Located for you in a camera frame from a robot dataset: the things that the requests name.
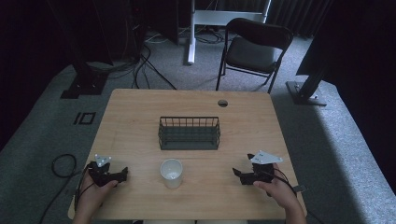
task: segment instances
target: chair seat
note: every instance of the chair seat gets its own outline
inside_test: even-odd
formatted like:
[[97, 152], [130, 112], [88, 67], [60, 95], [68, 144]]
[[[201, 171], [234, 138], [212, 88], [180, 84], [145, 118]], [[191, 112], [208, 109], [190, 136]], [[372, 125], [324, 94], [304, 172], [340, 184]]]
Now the chair seat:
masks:
[[230, 66], [272, 73], [276, 68], [276, 58], [275, 48], [256, 45], [236, 37], [229, 47], [225, 61]]

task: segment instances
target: chair backrest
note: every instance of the chair backrest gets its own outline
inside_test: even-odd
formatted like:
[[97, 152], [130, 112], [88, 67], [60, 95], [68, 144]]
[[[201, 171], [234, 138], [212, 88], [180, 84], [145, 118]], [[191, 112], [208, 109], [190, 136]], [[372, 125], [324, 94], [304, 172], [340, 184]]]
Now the chair backrest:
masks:
[[244, 18], [231, 20], [228, 22], [226, 30], [227, 33], [236, 33], [252, 43], [282, 50], [286, 50], [293, 39], [293, 33], [286, 27]]

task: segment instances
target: person's left hand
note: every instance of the person's left hand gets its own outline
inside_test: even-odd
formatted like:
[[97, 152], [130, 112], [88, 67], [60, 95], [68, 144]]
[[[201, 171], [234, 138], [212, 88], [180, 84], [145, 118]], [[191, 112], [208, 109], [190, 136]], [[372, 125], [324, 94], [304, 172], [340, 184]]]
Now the person's left hand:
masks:
[[77, 211], [75, 213], [73, 223], [90, 223], [91, 218], [105, 200], [107, 194], [118, 183], [119, 182], [117, 180], [113, 180], [108, 182], [106, 185], [99, 187], [93, 182], [87, 171], [81, 185], [81, 195], [78, 200]]

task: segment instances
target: stand base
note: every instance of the stand base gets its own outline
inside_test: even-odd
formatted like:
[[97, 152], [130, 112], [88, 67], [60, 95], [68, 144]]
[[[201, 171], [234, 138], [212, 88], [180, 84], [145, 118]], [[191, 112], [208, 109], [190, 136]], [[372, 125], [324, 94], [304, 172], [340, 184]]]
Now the stand base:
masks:
[[300, 88], [304, 85], [303, 82], [288, 81], [286, 86], [288, 87], [289, 93], [296, 105], [322, 105], [325, 106], [326, 101], [320, 94], [320, 91], [315, 91], [315, 93], [308, 99], [303, 99], [299, 95]]
[[78, 99], [80, 95], [100, 95], [106, 85], [107, 77], [108, 73], [98, 74], [91, 86], [83, 87], [76, 76], [69, 90], [62, 93], [61, 99]]

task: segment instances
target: gray carpet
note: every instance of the gray carpet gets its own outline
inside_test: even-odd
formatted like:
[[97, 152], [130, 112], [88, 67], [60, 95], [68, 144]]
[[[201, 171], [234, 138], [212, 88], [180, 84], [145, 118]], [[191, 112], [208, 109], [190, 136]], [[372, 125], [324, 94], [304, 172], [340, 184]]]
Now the gray carpet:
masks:
[[[213, 38], [210, 35], [201, 37]], [[295, 74], [310, 42], [295, 37], [271, 93], [297, 177], [300, 184], [309, 188], [303, 193], [305, 205], [326, 224], [395, 223], [395, 195], [336, 88], [326, 82], [320, 83], [318, 90], [328, 104], [324, 107], [295, 105], [290, 98], [285, 82], [306, 79], [306, 76]], [[197, 42], [194, 65], [186, 65], [187, 48], [183, 41], [176, 46], [169, 41], [152, 39], [147, 46], [151, 52], [149, 61], [179, 90], [215, 89], [221, 44]], [[92, 65], [106, 67], [99, 63]], [[51, 81], [30, 115], [1, 151], [0, 223], [39, 222], [47, 205], [66, 181], [52, 173], [54, 158], [65, 153], [73, 154], [77, 158], [77, 171], [82, 169], [112, 90], [131, 88], [134, 82], [132, 72], [119, 71], [110, 75], [102, 95], [60, 99], [74, 76], [73, 67], [68, 66]], [[260, 81], [259, 77], [230, 72], [222, 79], [220, 90], [267, 91], [268, 87], [261, 86]], [[142, 89], [171, 89], [148, 66], [141, 69], [137, 83]], [[75, 123], [78, 113], [95, 113], [92, 124]], [[56, 170], [67, 175], [72, 172], [72, 166], [72, 160], [62, 158], [57, 162]], [[71, 222], [67, 210], [77, 183], [78, 176], [71, 178], [48, 210], [43, 223]], [[312, 214], [307, 216], [308, 223], [319, 223]], [[255, 220], [250, 223], [283, 222]]]

